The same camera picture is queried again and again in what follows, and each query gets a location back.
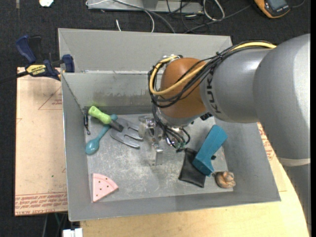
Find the power cord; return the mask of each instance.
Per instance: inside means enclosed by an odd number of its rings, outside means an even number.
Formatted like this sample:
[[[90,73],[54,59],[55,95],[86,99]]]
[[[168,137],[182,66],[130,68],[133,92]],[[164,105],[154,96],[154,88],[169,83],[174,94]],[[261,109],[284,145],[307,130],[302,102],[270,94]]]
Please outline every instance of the power cord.
[[[221,17],[220,19],[223,19],[223,18],[225,17],[225,12],[224,12],[222,6],[221,6],[220,3],[218,2],[218,0],[214,0],[214,2],[217,4],[218,8],[219,8],[219,9],[221,10],[221,12],[222,12],[222,17]],[[206,0],[203,0],[203,11],[204,11],[205,16],[206,16],[208,19],[212,20],[212,21],[220,20],[220,19],[212,18],[212,17],[207,13],[205,4],[206,4]]]
[[[184,4],[183,6],[180,6],[179,8],[175,9],[174,11],[171,11],[170,6],[169,6],[169,0],[166,0],[169,14],[173,14],[173,13],[179,11],[180,9],[182,9],[182,8],[184,8],[185,6],[189,5],[191,2],[192,2],[192,0],[188,1],[186,4]]]
[[[139,10],[142,10],[142,11],[146,11],[148,13],[151,13],[152,15],[154,15],[154,16],[160,18],[162,21],[164,21],[166,23],[166,25],[169,27],[169,29],[172,31],[172,33],[174,33],[174,34],[176,33],[175,30],[173,29],[173,27],[170,25],[170,23],[165,18],[160,16],[159,14],[157,14],[157,13],[151,11],[151,10],[145,9],[143,7],[136,6],[136,5],[133,5],[133,4],[129,4],[129,3],[126,3],[126,2],[123,2],[123,1],[120,1],[120,0],[112,0],[112,1],[118,2],[118,3],[123,4],[123,5],[130,6],[132,8],[136,8],[136,9],[139,9]]]
[[[187,33],[190,33],[190,32],[194,32],[194,30],[197,30],[197,29],[199,29],[199,28],[201,28],[201,27],[203,27],[203,26],[209,26],[209,25],[211,25],[211,24],[221,22],[221,21],[223,21],[224,19],[233,17],[233,16],[235,16],[236,14],[238,14],[238,13],[240,13],[240,12],[242,12],[242,11],[244,11],[244,10],[250,8],[250,7],[251,7],[251,6],[248,5],[248,6],[246,6],[245,8],[243,8],[243,9],[241,9],[241,10],[239,10],[239,11],[236,11],[236,12],[234,12],[233,14],[231,14],[231,15],[229,15],[229,16],[226,16],[225,18],[222,18],[222,19],[219,19],[219,20],[216,20],[216,21],[210,21],[210,22],[201,24],[201,25],[199,25],[199,26],[193,27],[193,28],[191,28],[191,29],[188,29],[187,31],[184,32],[184,34],[187,34]]]
[[[44,228],[43,228],[43,232],[42,232],[41,237],[45,237],[45,235],[46,235],[47,219],[48,219],[48,213],[45,216]]]
[[[55,237],[60,236],[60,232],[65,228],[65,225],[66,225],[66,222],[67,222],[67,217],[68,217],[67,213],[63,214],[63,216],[62,216],[62,218],[60,220],[60,224],[58,226],[58,229],[56,231]]]
[[[187,29],[187,31],[190,31],[190,28],[186,25],[186,23],[185,23],[185,21],[183,19],[183,15],[184,15],[184,17],[186,19],[190,19],[190,21],[194,22],[197,25],[204,24],[205,19],[207,19],[206,17],[203,17],[203,23],[199,23],[195,19],[193,19],[193,17],[196,18],[197,16],[204,15],[203,11],[198,11],[195,14],[187,14],[187,15],[185,15],[184,13],[182,13],[182,8],[184,7],[184,6],[182,6],[182,3],[183,3],[183,0],[180,1],[180,8],[179,8],[180,9],[180,19],[182,21],[183,26]]]
[[[87,1],[85,2],[85,5],[87,5],[87,6],[95,5],[95,4],[100,4],[100,3],[103,3],[103,2],[106,2],[106,1],[111,1],[111,0],[102,0],[102,1],[96,2],[96,3],[88,3],[88,1],[89,1],[89,0],[87,0]],[[151,19],[151,21],[152,21],[152,23],[153,23],[153,28],[152,28],[152,31],[151,31],[151,33],[153,33],[154,30],[155,30],[155,21],[154,21],[153,17],[151,16],[151,14],[150,14],[149,12],[147,12],[147,11],[145,11],[145,10],[144,10],[144,12],[150,17],[150,19]],[[117,25],[119,31],[121,32],[121,29],[120,29],[120,27],[119,27],[119,22],[118,22],[118,20],[116,20],[116,25]]]

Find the blue object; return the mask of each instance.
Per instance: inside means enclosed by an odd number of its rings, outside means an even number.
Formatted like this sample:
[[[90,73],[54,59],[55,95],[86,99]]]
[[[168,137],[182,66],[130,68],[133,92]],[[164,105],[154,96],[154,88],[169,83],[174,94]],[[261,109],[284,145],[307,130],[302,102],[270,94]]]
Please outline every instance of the blue object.
[[[193,166],[204,175],[210,176],[214,172],[211,157],[219,150],[226,139],[226,132],[220,126],[213,125],[192,162]]]
[[[112,114],[110,115],[110,117],[112,120],[118,119],[116,114]],[[85,153],[87,155],[93,155],[94,153],[98,151],[99,146],[100,146],[100,140],[110,128],[111,128],[110,125],[108,124],[104,125],[99,135],[95,139],[88,141],[88,143],[85,145]]]
[[[66,72],[70,72],[70,73],[75,72],[74,61],[73,61],[73,58],[70,54],[65,54],[63,56],[62,60],[66,66]]]
[[[36,57],[29,46],[28,38],[27,34],[22,36],[15,42],[15,46],[19,53],[28,59],[29,64],[32,64],[36,62]]]
[[[45,64],[47,71],[44,74],[41,74],[42,77],[49,77],[56,80],[59,80],[59,72],[55,68],[53,68],[50,64],[49,60],[44,60],[43,63]]]

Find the cardboard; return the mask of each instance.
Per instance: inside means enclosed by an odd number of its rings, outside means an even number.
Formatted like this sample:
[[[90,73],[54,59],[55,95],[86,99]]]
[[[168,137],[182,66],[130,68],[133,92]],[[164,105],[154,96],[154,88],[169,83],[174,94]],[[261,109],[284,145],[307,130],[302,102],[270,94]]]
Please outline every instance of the cardboard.
[[[67,211],[61,82],[17,80],[15,216]]]

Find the yellow cable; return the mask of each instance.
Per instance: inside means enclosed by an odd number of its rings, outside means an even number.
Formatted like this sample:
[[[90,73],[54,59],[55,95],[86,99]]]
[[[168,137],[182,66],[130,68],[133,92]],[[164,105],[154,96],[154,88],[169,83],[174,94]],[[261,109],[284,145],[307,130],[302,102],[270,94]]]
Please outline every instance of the yellow cable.
[[[248,47],[248,46],[262,46],[262,47],[267,47],[267,48],[275,48],[276,47],[276,45],[273,45],[270,43],[265,43],[265,42],[250,42],[250,43],[238,45],[235,48],[233,48],[231,51],[234,51],[236,49],[243,48],[243,47]]]
[[[248,47],[248,46],[262,46],[262,47],[266,47],[266,48],[275,48],[276,47],[276,45],[273,45],[273,44],[270,44],[270,43],[265,43],[265,42],[250,42],[250,43],[245,43],[245,44],[241,44],[239,46],[236,46],[235,48],[233,48],[230,51],[234,51],[236,49],[240,49],[240,48],[244,48],[244,47]],[[154,95],[163,95],[163,94],[169,93],[170,91],[172,91],[176,87],[178,87],[180,84],[182,84],[185,80],[191,79],[193,76],[195,76],[199,71],[201,71],[204,68],[204,65],[200,66],[196,70],[194,70],[191,73],[189,73],[186,76],[184,76],[180,81],[178,81],[174,85],[170,86],[169,88],[167,88],[165,90],[161,90],[161,91],[155,91],[154,87],[153,87],[153,82],[154,82],[154,78],[155,78],[156,73],[158,72],[158,70],[160,69],[160,66],[163,63],[166,63],[166,62],[170,61],[174,57],[175,56],[163,59],[163,60],[159,61],[157,63],[157,65],[155,66],[155,68],[153,70],[153,73],[152,73],[152,75],[150,77],[150,81],[149,81],[149,90],[150,90],[150,92],[152,94],[154,94]]]

